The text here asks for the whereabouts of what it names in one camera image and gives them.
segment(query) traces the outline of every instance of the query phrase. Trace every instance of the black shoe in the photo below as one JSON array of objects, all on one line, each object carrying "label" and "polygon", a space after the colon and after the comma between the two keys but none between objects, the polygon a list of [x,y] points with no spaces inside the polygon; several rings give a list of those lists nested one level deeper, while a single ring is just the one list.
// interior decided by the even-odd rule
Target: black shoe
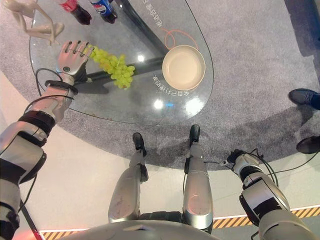
[{"label": "black shoe", "polygon": [[140,150],[140,153],[142,150],[143,156],[145,157],[147,155],[147,151],[145,149],[145,142],[144,142],[144,139],[142,138],[141,134],[139,132],[135,132],[132,135],[132,138],[133,138],[133,142],[135,145],[135,149]]},{"label": "black shoe", "polygon": [[293,103],[297,105],[310,105],[311,100],[315,94],[318,93],[309,89],[298,88],[289,92],[288,97]]},{"label": "black shoe", "polygon": [[189,135],[189,148],[191,148],[193,142],[198,143],[199,142],[199,136],[200,136],[200,127],[197,124],[194,124],[190,128],[190,135]]},{"label": "black shoe", "polygon": [[320,152],[320,136],[311,136],[303,139],[296,145],[296,149],[303,154],[315,154]]}]

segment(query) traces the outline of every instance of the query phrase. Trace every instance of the white bowl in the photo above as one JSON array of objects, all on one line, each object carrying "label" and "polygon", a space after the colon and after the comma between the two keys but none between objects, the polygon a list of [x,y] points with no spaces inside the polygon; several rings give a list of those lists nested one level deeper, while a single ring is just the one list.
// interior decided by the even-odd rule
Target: white bowl
[{"label": "white bowl", "polygon": [[166,82],[178,90],[192,90],[204,78],[206,63],[202,54],[193,46],[179,45],[164,57],[162,73]]}]

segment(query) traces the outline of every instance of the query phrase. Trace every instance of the hazard stripe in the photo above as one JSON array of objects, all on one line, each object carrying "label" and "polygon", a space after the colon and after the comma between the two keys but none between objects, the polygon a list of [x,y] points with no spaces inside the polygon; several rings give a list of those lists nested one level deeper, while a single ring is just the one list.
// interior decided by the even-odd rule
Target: hazard stripe
[{"label": "hazard stripe", "polygon": [[[309,218],[313,216],[320,215],[320,205],[305,207],[305,208],[296,208],[291,211],[298,218]],[[249,226],[252,225],[252,222],[246,215],[233,216],[233,217],[217,217],[213,219],[213,228],[222,229],[222,228],[231,228],[238,226]],[[70,229],[70,230],[41,230],[39,231],[40,235],[44,240],[57,240],[62,237],[66,237],[71,234],[76,234],[78,232],[84,231],[87,229]]]},{"label": "hazard stripe", "polygon": [[[291,211],[298,218],[308,218],[312,216],[320,215],[320,206],[312,206],[307,208],[296,208]],[[252,222],[247,216],[234,216],[234,217],[219,217],[214,219],[213,228],[222,229],[222,228],[231,228],[238,226],[250,226]]]}]

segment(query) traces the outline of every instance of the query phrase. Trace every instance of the green grape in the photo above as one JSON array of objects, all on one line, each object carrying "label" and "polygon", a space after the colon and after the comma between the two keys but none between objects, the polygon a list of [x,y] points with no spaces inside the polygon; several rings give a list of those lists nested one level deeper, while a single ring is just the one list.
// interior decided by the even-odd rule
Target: green grape
[{"label": "green grape", "polygon": [[136,68],[134,66],[128,66],[128,71],[133,72]]},{"label": "green grape", "polygon": [[98,63],[99,60],[100,60],[100,59],[99,59],[99,57],[98,57],[97,55],[93,57],[93,61],[94,61],[95,63]]},{"label": "green grape", "polygon": [[132,76],[130,76],[130,77],[126,77],[125,79],[127,80],[127,82],[128,82],[128,83],[132,83],[132,81],[133,81]]},{"label": "green grape", "polygon": [[113,61],[115,61],[115,62],[118,61],[118,58],[117,58],[115,55],[112,55],[111,59],[112,59]]},{"label": "green grape", "polygon": [[136,68],[134,66],[128,67],[126,65],[126,55],[121,54],[119,58],[117,58],[117,56],[92,45],[88,45],[85,52],[88,52],[90,47],[94,47],[90,58],[98,63],[100,68],[111,75],[110,78],[114,80],[113,84],[120,89],[129,88],[133,81],[131,76],[134,75],[134,70]]},{"label": "green grape", "polygon": [[125,78],[130,77],[130,72],[125,72],[125,73],[123,74],[123,76],[124,76]]},{"label": "green grape", "polygon": [[114,60],[111,60],[111,61],[110,61],[110,64],[111,64],[112,66],[114,66],[114,67],[117,66],[117,62],[114,61]]},{"label": "green grape", "polygon": [[108,74],[113,74],[115,72],[115,69],[113,67],[108,69]]}]

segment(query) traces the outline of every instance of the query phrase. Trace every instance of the blue bottle label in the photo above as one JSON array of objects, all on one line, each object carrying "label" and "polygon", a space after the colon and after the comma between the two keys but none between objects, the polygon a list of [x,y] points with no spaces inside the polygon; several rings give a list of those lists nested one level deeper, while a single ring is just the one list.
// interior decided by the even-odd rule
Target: blue bottle label
[{"label": "blue bottle label", "polygon": [[108,0],[100,0],[98,2],[92,3],[94,9],[102,16],[109,16],[113,7]]}]

